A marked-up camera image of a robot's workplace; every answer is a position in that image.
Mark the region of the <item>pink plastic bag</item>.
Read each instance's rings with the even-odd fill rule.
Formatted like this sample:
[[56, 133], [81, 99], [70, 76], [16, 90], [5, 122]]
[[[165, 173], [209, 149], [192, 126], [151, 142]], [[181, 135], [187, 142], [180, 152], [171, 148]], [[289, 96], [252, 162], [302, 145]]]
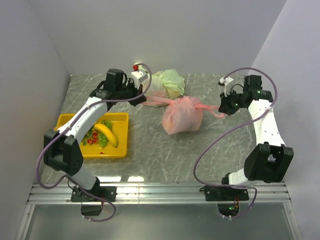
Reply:
[[168, 99], [158, 96], [148, 96], [145, 106], [166, 106], [162, 118], [162, 127], [168, 135], [181, 132], [195, 132], [200, 129], [204, 119], [204, 111], [210, 112], [216, 118], [223, 118], [224, 113], [217, 113], [215, 105], [203, 104], [198, 97], [182, 96]]

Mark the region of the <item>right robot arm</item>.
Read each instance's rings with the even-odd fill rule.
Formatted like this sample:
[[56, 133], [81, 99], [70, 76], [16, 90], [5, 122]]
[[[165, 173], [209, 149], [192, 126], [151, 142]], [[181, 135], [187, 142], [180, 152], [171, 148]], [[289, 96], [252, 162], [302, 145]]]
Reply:
[[219, 85], [224, 87], [224, 92], [220, 94], [218, 111], [231, 116], [239, 109], [247, 109], [254, 121], [256, 138], [256, 147], [246, 158], [244, 167], [226, 174], [221, 181], [221, 196], [231, 200], [238, 193], [236, 185], [280, 183], [294, 157], [294, 150], [286, 146], [279, 133], [272, 107], [274, 99], [270, 91], [263, 89], [261, 76], [245, 76], [241, 93], [234, 90], [236, 83], [231, 77], [222, 77]]

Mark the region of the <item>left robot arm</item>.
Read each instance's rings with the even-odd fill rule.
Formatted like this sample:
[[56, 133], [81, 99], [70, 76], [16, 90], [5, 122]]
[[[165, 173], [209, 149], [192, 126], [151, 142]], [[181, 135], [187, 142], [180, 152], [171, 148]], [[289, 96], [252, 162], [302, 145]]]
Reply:
[[146, 89], [142, 83], [148, 72], [134, 65], [130, 75], [120, 69], [111, 68], [105, 80], [90, 93], [83, 107], [58, 130], [48, 130], [44, 135], [44, 149], [39, 159], [55, 171], [62, 171], [89, 201], [99, 199], [99, 179], [84, 165], [80, 143], [94, 123], [119, 102], [136, 106], [145, 102]]

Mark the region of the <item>green plastic bag with fruits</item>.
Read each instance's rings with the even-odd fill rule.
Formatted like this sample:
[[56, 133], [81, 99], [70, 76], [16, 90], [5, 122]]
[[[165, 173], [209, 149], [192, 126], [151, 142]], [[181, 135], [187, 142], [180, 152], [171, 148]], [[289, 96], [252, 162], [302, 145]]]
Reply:
[[158, 71], [151, 77], [151, 84], [145, 93], [148, 102], [152, 97], [174, 100], [185, 94], [185, 79], [175, 69]]

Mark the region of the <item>yellow banana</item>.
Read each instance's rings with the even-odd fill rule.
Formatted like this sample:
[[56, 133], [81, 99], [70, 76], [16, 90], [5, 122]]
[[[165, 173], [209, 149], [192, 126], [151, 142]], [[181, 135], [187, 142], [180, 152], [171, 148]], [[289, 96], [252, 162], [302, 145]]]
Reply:
[[118, 141], [117, 141], [115, 135], [113, 134], [113, 132], [107, 126], [105, 126], [102, 123], [97, 123], [97, 124], [95, 124], [93, 126], [93, 128], [95, 130], [100, 131], [107, 138], [107, 140], [110, 142], [110, 144], [113, 147], [117, 147], [118, 146]]

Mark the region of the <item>yellow plastic tray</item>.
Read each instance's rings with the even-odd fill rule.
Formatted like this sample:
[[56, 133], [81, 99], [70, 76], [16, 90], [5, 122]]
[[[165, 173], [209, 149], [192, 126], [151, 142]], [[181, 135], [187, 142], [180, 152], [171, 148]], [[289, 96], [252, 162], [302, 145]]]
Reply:
[[73, 135], [83, 137], [78, 142], [85, 159], [124, 158], [127, 154], [129, 115], [123, 112], [106, 113], [96, 123], [104, 120], [110, 121], [112, 124], [112, 132], [117, 139], [117, 147], [112, 146], [110, 142], [105, 147], [100, 147], [98, 131], [93, 127], [79, 127], [77, 125], [71, 127]]

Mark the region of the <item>green grape bunch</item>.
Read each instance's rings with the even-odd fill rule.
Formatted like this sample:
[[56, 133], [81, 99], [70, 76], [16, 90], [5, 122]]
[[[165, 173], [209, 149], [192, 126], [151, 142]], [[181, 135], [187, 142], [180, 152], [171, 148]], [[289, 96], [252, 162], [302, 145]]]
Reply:
[[[98, 124], [103, 124], [103, 125], [107, 126], [112, 131], [112, 123], [108, 120], [103, 120], [103, 121], [99, 122]], [[98, 141], [99, 141], [99, 145], [101, 148], [106, 147], [109, 142], [108, 139], [100, 131], [98, 131]]]

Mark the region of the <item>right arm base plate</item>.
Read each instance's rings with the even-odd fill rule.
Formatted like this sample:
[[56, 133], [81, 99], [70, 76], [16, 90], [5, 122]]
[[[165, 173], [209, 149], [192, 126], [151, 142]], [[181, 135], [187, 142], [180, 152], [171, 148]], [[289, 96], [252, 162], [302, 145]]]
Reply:
[[249, 194], [246, 189], [205, 185], [201, 187], [199, 191], [204, 192], [206, 202], [234, 202], [249, 200]]

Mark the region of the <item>aluminium mounting rail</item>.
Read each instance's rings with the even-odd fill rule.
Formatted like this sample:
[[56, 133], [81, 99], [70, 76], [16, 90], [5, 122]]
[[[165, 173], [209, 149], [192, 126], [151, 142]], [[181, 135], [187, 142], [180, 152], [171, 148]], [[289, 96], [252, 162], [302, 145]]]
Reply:
[[[210, 204], [205, 193], [200, 191], [198, 182], [103, 182], [104, 187], [115, 186], [115, 205], [179, 205]], [[255, 203], [290, 203], [286, 184], [257, 184]], [[66, 205], [71, 202], [72, 190], [67, 184], [59, 184], [53, 189], [44, 189], [38, 184], [31, 188], [28, 205]]]

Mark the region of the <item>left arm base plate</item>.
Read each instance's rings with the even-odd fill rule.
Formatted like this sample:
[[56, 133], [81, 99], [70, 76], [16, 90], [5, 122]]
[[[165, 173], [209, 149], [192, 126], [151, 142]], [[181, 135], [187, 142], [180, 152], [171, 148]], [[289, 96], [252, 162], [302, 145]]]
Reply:
[[74, 186], [71, 193], [71, 202], [85, 203], [85, 202], [101, 202], [101, 199], [109, 202], [115, 202], [117, 194], [116, 186], [99, 186], [92, 190], [85, 190], [83, 192], [79, 187]]

